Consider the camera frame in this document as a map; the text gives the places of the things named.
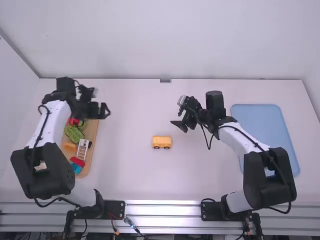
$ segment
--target light blue mat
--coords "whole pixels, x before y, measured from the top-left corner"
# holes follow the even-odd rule
[[[280,107],[274,104],[235,104],[231,107],[231,115],[258,141],[272,148],[284,148],[289,155],[293,176],[296,177],[300,173],[296,153]],[[240,160],[239,163],[243,173],[244,163]],[[273,174],[273,171],[266,170],[267,176]]]

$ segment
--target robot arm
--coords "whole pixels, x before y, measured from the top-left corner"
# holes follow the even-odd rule
[[[77,99],[76,89],[80,92]],[[105,119],[110,115],[103,102],[91,101],[95,89],[75,87],[69,77],[56,79],[56,90],[45,95],[38,107],[38,126],[24,149],[11,155],[11,163],[24,194],[29,199],[61,196],[80,206],[96,204],[96,191],[77,183],[72,166],[60,150],[64,127],[69,118]]]
[[[288,154],[282,147],[271,148],[247,133],[231,116],[226,116],[222,92],[206,93],[206,108],[193,96],[181,96],[178,116],[185,111],[181,121],[171,121],[187,133],[197,124],[227,144],[243,159],[243,189],[221,198],[221,210],[227,219],[233,214],[259,210],[270,206],[291,203],[297,197]],[[274,171],[266,176],[265,168]]]

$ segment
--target wire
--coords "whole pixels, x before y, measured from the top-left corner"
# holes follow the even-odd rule
[[[111,212],[109,212],[109,214],[110,214],[110,216],[114,217],[114,218],[117,219],[117,220],[122,220],[122,219],[123,219],[123,218],[118,218],[118,217],[116,217],[116,216],[113,215]]]
[[[267,207],[267,209],[271,209],[271,210],[276,211],[276,212],[281,213],[281,214],[288,214],[291,211],[291,205],[292,205],[291,202],[289,202],[288,209],[286,211],[281,211],[281,210],[276,209],[276,208],[271,207],[271,206]]]
[[[235,126],[230,126],[230,125],[224,125],[224,126],[220,126],[218,128],[219,129],[223,129],[223,128],[231,128],[234,129],[235,131],[241,133],[243,136],[245,136],[256,148],[258,148],[259,150],[261,150],[262,152],[266,152],[257,142],[253,141],[251,137],[249,137],[247,134],[245,134],[243,131],[241,131],[240,129],[238,129]]]
[[[208,197],[208,198],[205,198],[205,199],[202,199],[202,200],[201,200],[201,203],[204,202],[204,201],[211,201],[211,202],[214,202],[214,203],[216,202],[216,200],[214,200],[214,199],[212,199],[212,198],[209,198],[209,197]]]
[[[242,238],[244,235],[245,235],[245,231],[243,231],[242,234],[241,234],[239,237],[237,237],[235,240],[239,240],[239,239]]]
[[[66,202],[66,203],[68,203],[68,204],[71,204],[71,205],[75,206],[76,208],[81,208],[81,206],[80,206],[79,204],[74,203],[74,202],[72,202],[72,201],[69,201],[68,199],[66,199],[66,198],[64,198],[64,197],[57,197],[56,199],[52,200],[51,202],[48,202],[48,203],[45,204],[45,205],[41,205],[41,204],[38,202],[37,198],[34,198],[35,204],[36,204],[38,207],[40,207],[40,208],[46,208],[46,207],[48,207],[49,205],[53,204],[53,203],[56,202],[56,201],[64,201],[64,202]]]
[[[85,228],[84,228],[83,233],[81,234],[81,238],[83,237],[83,235],[86,233],[86,231],[87,231],[87,229],[88,229],[87,219],[84,219],[84,222],[85,222]]]
[[[74,80],[74,79],[73,79],[73,81],[78,84],[78,86],[76,86],[76,88],[78,88],[80,86],[79,81],[78,80]]]
[[[205,133],[205,130],[204,130],[204,127],[206,129],[208,129],[208,127],[203,126],[202,124],[200,124],[200,127],[202,129],[202,132],[203,132],[203,135],[204,135],[204,138],[205,138],[206,147],[208,148],[208,150],[210,150],[211,149],[212,139],[214,138],[214,135],[212,134],[211,139],[210,139],[210,143],[208,144],[208,139],[207,139],[207,136],[206,136],[206,133]]]
[[[40,129],[40,133],[38,135],[38,137],[36,138],[35,140],[35,143],[33,145],[33,149],[32,149],[32,153],[31,153],[31,166],[30,168],[33,169],[34,168],[34,163],[35,163],[35,155],[36,155],[36,147],[39,143],[39,141],[42,139],[42,133],[44,132],[44,129],[45,129],[45,126],[46,126],[46,123],[48,121],[48,118],[49,118],[49,114],[50,114],[50,111],[49,111],[49,108],[45,105],[39,105],[38,106],[38,112],[42,115],[42,112],[40,111],[40,108],[45,108],[46,109],[46,116],[45,116],[45,119],[44,119],[44,122],[42,124],[42,127]]]

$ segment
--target white wall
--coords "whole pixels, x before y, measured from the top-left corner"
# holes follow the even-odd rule
[[[2,0],[0,28],[42,77],[303,79],[320,117],[319,13],[318,0]]]
[[[39,78],[0,36],[0,176],[10,161]]]

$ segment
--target green toy block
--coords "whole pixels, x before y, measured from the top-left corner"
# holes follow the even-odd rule
[[[64,133],[70,138],[70,140],[74,144],[77,144],[80,141],[80,139],[84,138],[84,134],[81,131],[79,131],[79,129],[75,126],[66,125],[64,127]]]
[[[85,122],[83,122],[82,120],[79,122],[79,124],[78,124],[78,129],[80,130],[80,131],[83,131],[83,130],[85,130],[86,129],[86,127],[88,126],[88,123],[85,121]]]

